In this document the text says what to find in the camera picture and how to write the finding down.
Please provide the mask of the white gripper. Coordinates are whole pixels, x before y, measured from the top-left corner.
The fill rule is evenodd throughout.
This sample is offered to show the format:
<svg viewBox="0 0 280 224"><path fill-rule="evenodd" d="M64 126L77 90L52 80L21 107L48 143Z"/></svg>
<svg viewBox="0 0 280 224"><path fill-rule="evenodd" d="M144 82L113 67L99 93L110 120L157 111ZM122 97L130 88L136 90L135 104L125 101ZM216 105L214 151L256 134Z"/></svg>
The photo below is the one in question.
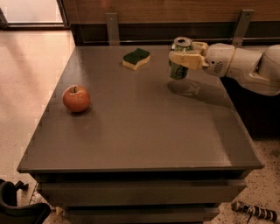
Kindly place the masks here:
<svg viewBox="0 0 280 224"><path fill-rule="evenodd" d="M193 50L197 53L170 51L169 59L172 63L198 70L204 67L207 74L224 77L229 68L229 63L234 56L235 47L226 44L208 45L206 42L192 42Z"/></svg>

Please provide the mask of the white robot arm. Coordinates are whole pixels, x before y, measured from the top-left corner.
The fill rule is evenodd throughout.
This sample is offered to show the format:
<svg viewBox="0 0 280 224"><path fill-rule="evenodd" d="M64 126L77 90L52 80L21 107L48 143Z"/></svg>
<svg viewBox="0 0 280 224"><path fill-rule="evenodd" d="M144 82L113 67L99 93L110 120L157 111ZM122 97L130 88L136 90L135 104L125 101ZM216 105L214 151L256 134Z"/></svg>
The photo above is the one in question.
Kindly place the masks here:
<svg viewBox="0 0 280 224"><path fill-rule="evenodd" d="M269 46L264 52L222 43L194 42L192 46L190 51L172 49L171 62L234 79L241 87L260 95L280 94L280 45Z"/></svg>

